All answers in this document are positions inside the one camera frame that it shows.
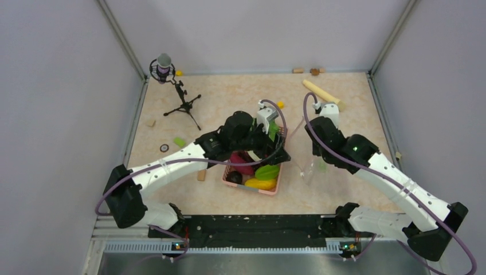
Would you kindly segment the green toy lettuce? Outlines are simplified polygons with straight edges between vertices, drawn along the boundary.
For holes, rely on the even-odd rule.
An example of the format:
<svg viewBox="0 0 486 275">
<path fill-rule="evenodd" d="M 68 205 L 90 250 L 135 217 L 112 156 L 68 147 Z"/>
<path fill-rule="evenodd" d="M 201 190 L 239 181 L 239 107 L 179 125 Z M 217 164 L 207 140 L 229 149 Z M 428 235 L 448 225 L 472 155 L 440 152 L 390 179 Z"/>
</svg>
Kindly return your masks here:
<svg viewBox="0 0 486 275">
<path fill-rule="evenodd" d="M 246 154 L 255 162 L 276 164 L 276 159 L 285 143 L 285 128 L 273 121 L 269 125 L 268 133 L 260 130 L 263 130 L 262 124 L 254 129 L 254 133 L 257 134 L 254 143 L 256 148 L 247 150 Z"/>
</svg>

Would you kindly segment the clear zip top bag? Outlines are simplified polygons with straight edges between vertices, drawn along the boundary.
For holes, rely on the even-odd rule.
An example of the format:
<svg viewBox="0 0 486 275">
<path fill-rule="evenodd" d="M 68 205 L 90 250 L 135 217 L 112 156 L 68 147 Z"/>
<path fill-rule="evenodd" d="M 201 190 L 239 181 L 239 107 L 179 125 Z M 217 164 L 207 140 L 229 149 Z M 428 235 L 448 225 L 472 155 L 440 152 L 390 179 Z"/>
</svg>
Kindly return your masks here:
<svg viewBox="0 0 486 275">
<path fill-rule="evenodd" d="M 311 186 L 324 178 L 327 164 L 321 157 L 313 154 L 313 141 L 305 130 L 305 119 L 302 116 L 296 127 L 287 137 L 285 149 L 291 160 L 285 167 L 286 177 L 295 183 Z"/>
</svg>

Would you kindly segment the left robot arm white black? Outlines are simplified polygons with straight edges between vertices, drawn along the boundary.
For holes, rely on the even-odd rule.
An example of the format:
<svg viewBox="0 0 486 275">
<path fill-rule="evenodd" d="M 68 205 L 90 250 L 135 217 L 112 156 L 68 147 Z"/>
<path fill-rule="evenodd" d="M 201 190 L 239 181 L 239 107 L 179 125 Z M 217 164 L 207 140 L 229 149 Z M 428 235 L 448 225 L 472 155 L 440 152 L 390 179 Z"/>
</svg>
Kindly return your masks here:
<svg viewBox="0 0 486 275">
<path fill-rule="evenodd" d="M 203 134 L 171 155 L 131 169 L 123 164 L 116 166 L 102 197 L 109 215 L 120 229 L 144 222 L 162 228 L 171 237 L 180 235 L 184 228 L 180 210 L 172 203 L 150 204 L 145 199 L 188 174 L 230 163 L 235 152 L 253 152 L 258 157 L 254 165 L 290 161 L 284 149 L 285 131 L 271 133 L 271 125 L 279 116 L 272 107 L 261 108 L 256 117 L 236 111 L 217 130 Z"/>
</svg>

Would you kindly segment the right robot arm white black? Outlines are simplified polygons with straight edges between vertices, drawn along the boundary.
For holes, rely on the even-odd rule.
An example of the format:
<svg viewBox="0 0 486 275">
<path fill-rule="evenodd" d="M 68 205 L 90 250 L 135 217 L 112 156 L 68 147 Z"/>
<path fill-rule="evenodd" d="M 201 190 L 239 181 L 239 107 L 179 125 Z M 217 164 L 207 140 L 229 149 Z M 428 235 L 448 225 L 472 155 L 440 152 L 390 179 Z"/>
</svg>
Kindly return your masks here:
<svg viewBox="0 0 486 275">
<path fill-rule="evenodd" d="M 460 203 L 448 203 L 430 194 L 405 175 L 366 137 L 345 137 L 332 120 L 316 117 L 305 125 L 312 153 L 337 168 L 345 169 L 385 194 L 400 214 L 346 203 L 336 229 L 343 236 L 370 232 L 407 243 L 413 252 L 437 262 L 468 214 Z"/>
</svg>

